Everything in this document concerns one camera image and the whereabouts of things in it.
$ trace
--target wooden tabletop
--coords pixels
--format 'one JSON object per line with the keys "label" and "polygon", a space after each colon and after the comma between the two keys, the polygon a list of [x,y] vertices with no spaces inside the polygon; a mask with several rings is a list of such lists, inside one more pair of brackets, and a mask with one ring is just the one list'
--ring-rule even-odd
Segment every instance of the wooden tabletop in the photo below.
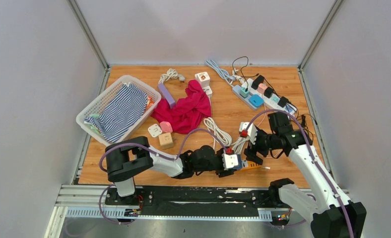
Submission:
{"label": "wooden tabletop", "polygon": [[[160,75],[166,73],[169,68],[171,68],[171,66],[114,66],[107,87],[121,76],[129,74],[157,90]],[[186,78],[185,83],[181,83],[178,80],[169,80],[165,82],[166,88],[174,97],[175,101],[179,98],[186,97],[185,88],[187,87],[187,82],[194,79],[194,74],[204,71],[208,72],[211,77],[210,87],[213,91],[213,97],[211,99],[212,117],[222,130],[228,132],[232,136],[233,141],[239,136],[238,128],[240,122],[250,121],[256,114],[263,111],[263,107],[256,111],[251,110],[232,93],[231,87],[210,67],[172,66],[172,68],[176,69],[179,74],[182,74]],[[231,67],[222,68],[228,72],[231,71]],[[299,115],[309,113],[298,72],[295,67],[249,66],[244,68],[245,76],[255,75],[257,73],[263,75],[267,81],[272,84],[279,95],[288,98],[291,103],[298,108]],[[258,125],[262,118],[263,116],[260,116],[255,121],[255,124]],[[160,149],[158,138],[152,138],[147,131],[147,128],[155,123],[157,123],[157,121],[154,118],[149,117],[132,137],[141,135],[146,136],[152,146]],[[309,116],[307,116],[307,125],[315,138],[314,127]],[[199,127],[206,128],[203,122]],[[260,125],[260,128],[267,133],[270,133],[267,119]],[[172,136],[176,139],[174,141],[175,146],[164,151],[169,154],[177,154],[185,135],[172,133]],[[196,132],[189,137],[184,145],[183,151],[195,150],[203,145],[213,146],[212,137],[205,132]],[[318,155],[321,157],[321,151],[316,138],[314,140],[314,145]],[[92,138],[83,164],[79,184],[109,184],[106,173],[101,171],[98,166],[104,151],[105,146]],[[290,178],[301,188],[309,187],[301,172],[285,155],[282,155],[279,159],[273,159],[269,155],[267,158],[264,158],[263,166],[270,167],[271,169],[256,168],[236,171],[234,175],[224,178],[218,178],[215,172],[204,172],[198,177],[193,176],[192,178],[183,180],[170,178],[165,174],[147,170],[135,176],[134,181],[137,185],[268,187],[271,181]]]}

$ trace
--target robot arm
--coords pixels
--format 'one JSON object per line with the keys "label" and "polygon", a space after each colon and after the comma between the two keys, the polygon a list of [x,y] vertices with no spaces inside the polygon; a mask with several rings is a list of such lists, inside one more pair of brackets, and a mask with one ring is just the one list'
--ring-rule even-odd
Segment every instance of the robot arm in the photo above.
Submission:
{"label": "robot arm", "polygon": [[[293,181],[285,178],[270,183],[269,193],[272,200],[295,209],[311,225],[314,237],[348,238],[349,232],[340,199],[348,213],[353,233],[360,237],[366,217],[366,209],[362,203],[353,203],[339,188],[319,159],[312,142],[305,141],[300,130],[293,130],[287,115],[273,113],[268,118],[273,134],[251,126],[246,129],[247,136],[255,136],[255,140],[250,138],[248,148],[244,152],[247,160],[258,160],[257,152],[266,156],[268,151],[282,149],[299,168],[315,196],[314,200]],[[307,143],[313,152],[313,160]]]}
{"label": "robot arm", "polygon": [[[224,152],[220,149],[215,152],[212,147],[203,145],[200,149],[186,151],[176,159],[175,155],[163,153],[150,146],[147,137],[144,136],[113,144],[105,151],[126,143],[143,145],[150,151],[137,146],[123,146],[107,155],[108,180],[115,184],[121,197],[134,194],[133,177],[148,169],[162,172],[174,179],[187,179],[194,173],[199,175],[204,171],[215,171],[221,178],[233,175],[235,171],[242,168],[241,156],[231,150]],[[135,156],[132,161],[130,161],[129,151]]]}

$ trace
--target white cable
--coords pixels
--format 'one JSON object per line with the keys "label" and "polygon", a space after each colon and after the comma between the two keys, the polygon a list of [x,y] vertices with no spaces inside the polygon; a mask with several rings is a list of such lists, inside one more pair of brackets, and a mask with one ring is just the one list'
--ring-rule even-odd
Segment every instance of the white cable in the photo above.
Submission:
{"label": "white cable", "polygon": [[[214,122],[213,118],[205,118],[203,120],[204,124],[207,127],[207,130],[213,132],[215,136],[225,145],[230,146],[232,143],[232,137],[228,133],[219,129],[219,127]],[[213,149],[216,147],[216,140],[213,139]]]}
{"label": "white cable", "polygon": [[164,83],[171,78],[179,79],[181,82],[185,81],[185,78],[181,74],[178,74],[178,72],[175,69],[170,68],[166,73],[160,76],[159,84]]}
{"label": "white cable", "polygon": [[264,113],[264,117],[262,117],[260,123],[259,123],[257,126],[260,126],[260,125],[261,125],[261,123],[262,123],[262,121],[264,120],[264,118],[265,118],[265,113]]}
{"label": "white cable", "polygon": [[235,78],[233,76],[230,76],[228,71],[226,71],[222,68],[219,68],[219,66],[216,64],[216,62],[214,62],[211,59],[206,60],[206,65],[209,66],[210,68],[214,69],[214,71],[216,71],[216,73],[219,74],[219,76],[222,79],[224,79],[231,87],[233,87],[233,85],[231,83],[235,80]]}
{"label": "white cable", "polygon": [[244,84],[246,84],[245,88],[248,88],[248,82],[241,76],[234,74],[233,77],[235,81],[239,81],[241,83],[241,88],[244,88]]}
{"label": "white cable", "polygon": [[247,141],[248,137],[239,137],[234,143],[231,144],[233,145],[232,150],[235,152],[235,154],[240,155],[242,153],[242,150],[244,149],[245,143]]}

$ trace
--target pink cloth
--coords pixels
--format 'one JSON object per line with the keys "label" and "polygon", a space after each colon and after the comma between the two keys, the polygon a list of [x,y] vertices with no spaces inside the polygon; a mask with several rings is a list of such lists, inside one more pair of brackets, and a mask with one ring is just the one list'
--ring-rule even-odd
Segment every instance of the pink cloth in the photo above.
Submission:
{"label": "pink cloth", "polygon": [[169,108],[166,99],[162,98],[152,113],[159,123],[169,122],[174,132],[179,134],[188,134],[198,127],[203,118],[211,116],[209,98],[199,82],[191,80],[185,92],[187,97],[179,99],[173,108]]}

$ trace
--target cable connector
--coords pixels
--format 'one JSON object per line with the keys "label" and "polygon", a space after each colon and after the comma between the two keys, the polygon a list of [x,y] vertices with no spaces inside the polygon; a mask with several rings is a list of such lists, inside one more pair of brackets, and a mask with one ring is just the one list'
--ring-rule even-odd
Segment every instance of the cable connector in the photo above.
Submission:
{"label": "cable connector", "polygon": [[185,81],[185,77],[182,76],[182,75],[180,75],[180,74],[178,74],[178,79],[179,79],[179,81],[180,81],[181,83],[183,83],[183,82]]}
{"label": "cable connector", "polygon": [[247,137],[247,135],[248,135],[248,132],[247,132],[247,130],[245,129],[245,130],[243,130],[243,131],[241,131],[241,134],[240,134],[240,136],[241,137],[243,137],[243,138],[246,138]]}

